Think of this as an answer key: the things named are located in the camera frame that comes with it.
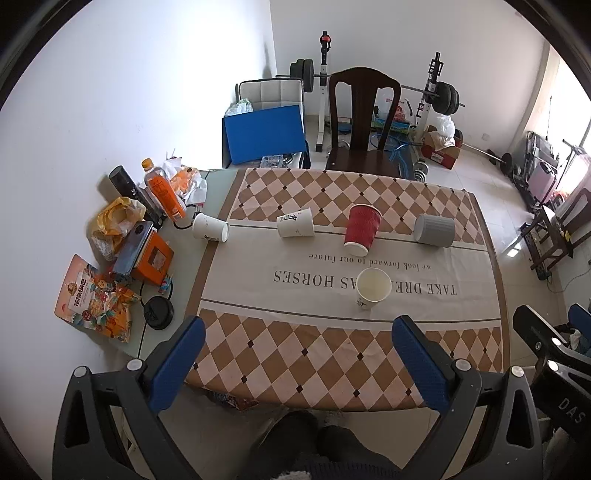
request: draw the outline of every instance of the diamond pattern tablecloth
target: diamond pattern tablecloth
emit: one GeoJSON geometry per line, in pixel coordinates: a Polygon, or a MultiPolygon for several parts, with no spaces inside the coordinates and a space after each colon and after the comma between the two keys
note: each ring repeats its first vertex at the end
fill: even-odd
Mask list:
{"type": "MultiPolygon", "coordinates": [[[[350,207],[368,203],[383,214],[378,235],[410,236],[417,216],[428,213],[455,220],[455,241],[485,245],[464,190],[350,172],[249,168],[234,195],[225,213],[230,223],[274,224],[279,215],[309,207],[315,225],[345,228],[350,207]]],[[[423,403],[392,347],[390,331],[378,330],[375,323],[356,330],[320,328],[238,316],[223,306],[201,308],[199,315],[206,324],[206,345],[187,376],[191,385],[296,408],[392,410],[423,403]]],[[[500,325],[458,329],[450,324],[443,331],[428,326],[426,336],[454,358],[500,372],[500,325]]]]}
{"type": "Polygon", "coordinates": [[[350,208],[375,206],[384,216],[380,232],[411,235],[422,213],[453,218],[456,241],[484,245],[464,190],[362,173],[279,168],[249,169],[230,220],[275,222],[279,215],[311,208],[315,225],[347,227],[350,208]]]}
{"type": "MultiPolygon", "coordinates": [[[[190,384],[297,408],[392,410],[423,403],[390,331],[323,329],[208,309],[199,315],[206,345],[190,384]]],[[[500,327],[426,336],[481,371],[501,371],[500,327]]]]}

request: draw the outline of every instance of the orange bottle label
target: orange bottle label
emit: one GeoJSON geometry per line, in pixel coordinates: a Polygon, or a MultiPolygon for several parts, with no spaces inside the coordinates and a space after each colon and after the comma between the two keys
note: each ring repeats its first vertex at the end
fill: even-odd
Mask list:
{"type": "Polygon", "coordinates": [[[148,185],[156,198],[162,204],[162,207],[166,211],[166,214],[172,220],[179,220],[185,217],[185,209],[180,204],[178,197],[176,196],[173,188],[170,186],[170,182],[167,179],[155,176],[148,180],[148,185]]]}

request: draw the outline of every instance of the blue gripper pad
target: blue gripper pad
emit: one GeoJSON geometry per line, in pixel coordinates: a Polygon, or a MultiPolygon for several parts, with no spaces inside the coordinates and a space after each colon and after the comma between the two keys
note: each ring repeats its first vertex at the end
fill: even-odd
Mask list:
{"type": "Polygon", "coordinates": [[[591,341],[591,313],[578,303],[573,303],[569,308],[569,322],[591,341]]]}
{"type": "Polygon", "coordinates": [[[427,406],[440,414],[445,413],[450,404],[445,377],[400,318],[392,324],[392,344],[427,406]]]}
{"type": "Polygon", "coordinates": [[[204,343],[205,325],[201,318],[195,317],[154,375],[148,401],[148,406],[154,413],[166,410],[173,404],[174,397],[177,396],[204,343]]]}

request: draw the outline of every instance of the orange beverage bottle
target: orange beverage bottle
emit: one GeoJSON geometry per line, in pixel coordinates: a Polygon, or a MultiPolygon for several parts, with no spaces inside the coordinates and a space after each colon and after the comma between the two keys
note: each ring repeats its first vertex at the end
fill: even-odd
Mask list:
{"type": "Polygon", "coordinates": [[[150,191],[162,204],[166,215],[168,215],[173,222],[177,222],[184,218],[187,213],[187,207],[183,201],[177,197],[177,194],[174,192],[168,181],[166,172],[160,167],[154,167],[151,158],[146,158],[142,162],[142,167],[146,172],[144,181],[150,191]]]}

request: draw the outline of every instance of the yellow plastic bag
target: yellow plastic bag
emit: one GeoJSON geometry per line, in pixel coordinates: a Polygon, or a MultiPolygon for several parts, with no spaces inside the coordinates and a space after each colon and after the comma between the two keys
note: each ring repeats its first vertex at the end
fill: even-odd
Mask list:
{"type": "Polygon", "coordinates": [[[106,260],[112,261],[135,222],[143,220],[146,207],[137,200],[118,197],[96,216],[92,242],[106,260]]]}

